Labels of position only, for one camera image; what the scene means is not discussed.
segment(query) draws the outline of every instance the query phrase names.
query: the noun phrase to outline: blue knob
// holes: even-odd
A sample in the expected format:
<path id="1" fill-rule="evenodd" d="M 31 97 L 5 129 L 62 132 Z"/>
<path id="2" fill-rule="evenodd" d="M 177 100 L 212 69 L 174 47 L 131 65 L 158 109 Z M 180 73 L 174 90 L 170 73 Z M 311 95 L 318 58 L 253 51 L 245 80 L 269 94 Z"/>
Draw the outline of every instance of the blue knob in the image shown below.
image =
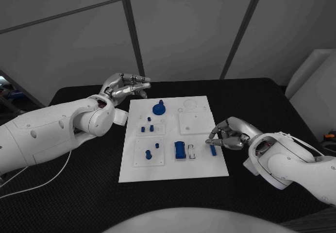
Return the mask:
<path id="1" fill-rule="evenodd" d="M 150 154 L 150 150 L 145 151 L 145 159 L 151 159 L 151 154 Z"/>
<path id="2" fill-rule="evenodd" d="M 153 114 L 161 115 L 166 112 L 166 107 L 163 105 L 163 100 L 158 101 L 158 104 L 153 106 Z"/>

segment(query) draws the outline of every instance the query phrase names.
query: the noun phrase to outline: black tabletop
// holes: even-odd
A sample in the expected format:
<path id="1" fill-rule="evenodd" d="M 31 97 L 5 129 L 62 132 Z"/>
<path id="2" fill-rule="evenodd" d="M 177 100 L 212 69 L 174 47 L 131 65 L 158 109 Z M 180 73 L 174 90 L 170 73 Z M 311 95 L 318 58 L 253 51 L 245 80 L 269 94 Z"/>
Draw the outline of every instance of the black tabletop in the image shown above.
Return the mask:
<path id="1" fill-rule="evenodd" d="M 67 87 L 50 105 L 96 94 L 101 86 Z M 148 98 L 207 96 L 215 122 L 230 116 L 265 133 L 287 132 L 323 150 L 277 84 L 271 79 L 153 83 Z M 129 96 L 118 108 L 128 111 Z M 328 206 L 292 183 L 278 190 L 242 166 L 246 149 L 222 149 L 229 177 L 118 183 L 125 127 L 72 151 L 67 166 L 43 187 L 0 199 L 1 232 L 101 232 L 148 211 L 203 207 L 243 213 L 275 223 Z M 31 166 L 0 190 L 0 195 L 43 184 L 60 170 L 67 154 Z"/>

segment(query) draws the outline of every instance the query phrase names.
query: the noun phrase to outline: robotic hand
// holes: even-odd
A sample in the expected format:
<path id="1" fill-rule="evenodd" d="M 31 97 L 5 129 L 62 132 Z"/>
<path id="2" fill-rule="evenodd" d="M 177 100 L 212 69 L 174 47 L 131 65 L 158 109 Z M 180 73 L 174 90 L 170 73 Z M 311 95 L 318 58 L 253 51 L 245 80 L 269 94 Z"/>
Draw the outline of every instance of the robotic hand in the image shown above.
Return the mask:
<path id="1" fill-rule="evenodd" d="M 213 139 L 219 132 L 222 139 Z M 321 156 L 313 157 L 294 139 L 315 150 L 288 134 L 262 133 L 243 120 L 229 117 L 213 128 L 206 144 L 230 150 L 240 150 L 246 145 L 243 166 L 255 176 L 261 175 L 278 189 L 297 182 L 321 202 L 336 206 L 336 158 L 317 150 Z"/>
<path id="2" fill-rule="evenodd" d="M 0 175 L 43 163 L 102 136 L 112 123 L 124 125 L 128 113 L 115 108 L 125 96 L 147 98 L 150 78 L 114 74 L 99 94 L 31 111 L 0 126 Z"/>

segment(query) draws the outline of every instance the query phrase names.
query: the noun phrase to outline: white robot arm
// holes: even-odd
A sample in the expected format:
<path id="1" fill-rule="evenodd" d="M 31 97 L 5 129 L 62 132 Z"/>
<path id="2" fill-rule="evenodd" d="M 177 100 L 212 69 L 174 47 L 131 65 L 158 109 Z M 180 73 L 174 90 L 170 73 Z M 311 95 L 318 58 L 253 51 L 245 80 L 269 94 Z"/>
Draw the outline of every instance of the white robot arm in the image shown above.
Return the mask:
<path id="1" fill-rule="evenodd" d="M 145 98 L 145 88 L 150 78 L 116 73 L 98 95 L 24 113 L 1 125 L 0 175 L 54 159 L 102 136 L 112 123 L 124 125 L 128 113 L 115 106 L 127 95 Z"/>
<path id="2" fill-rule="evenodd" d="M 222 139 L 213 139 L 219 132 Z M 206 143 L 230 150 L 248 145 L 243 166 L 252 174 L 261 175 L 278 189 L 297 182 L 321 202 L 336 206 L 336 158 L 320 152 L 321 156 L 313 157 L 288 134 L 262 133 L 243 120 L 230 117 L 213 128 Z"/>

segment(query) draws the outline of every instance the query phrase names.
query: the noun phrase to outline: black fabric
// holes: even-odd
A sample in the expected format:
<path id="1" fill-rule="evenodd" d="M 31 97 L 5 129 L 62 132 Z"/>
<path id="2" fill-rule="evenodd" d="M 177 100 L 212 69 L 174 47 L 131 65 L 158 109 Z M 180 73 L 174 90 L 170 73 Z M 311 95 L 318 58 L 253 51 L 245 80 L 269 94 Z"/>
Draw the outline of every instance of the black fabric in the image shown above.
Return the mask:
<path id="1" fill-rule="evenodd" d="M 101 86 L 67 87 L 50 105 L 96 94 Z M 207 96 L 215 122 L 230 116 L 262 132 L 287 132 L 318 150 L 313 136 L 271 79 L 236 79 L 153 83 L 150 98 Z M 128 110 L 129 96 L 119 109 Z M 229 177 L 118 183 L 125 127 L 112 125 L 72 151 L 59 177 L 41 188 L 0 199 L 1 232 L 101 232 L 148 211 L 171 207 L 203 207 L 252 215 L 275 223 L 305 216 L 328 206 L 295 183 L 274 188 L 242 166 L 246 149 L 222 149 Z M 44 183 L 57 173 L 67 154 L 29 167 L 0 190 L 0 195 Z"/>

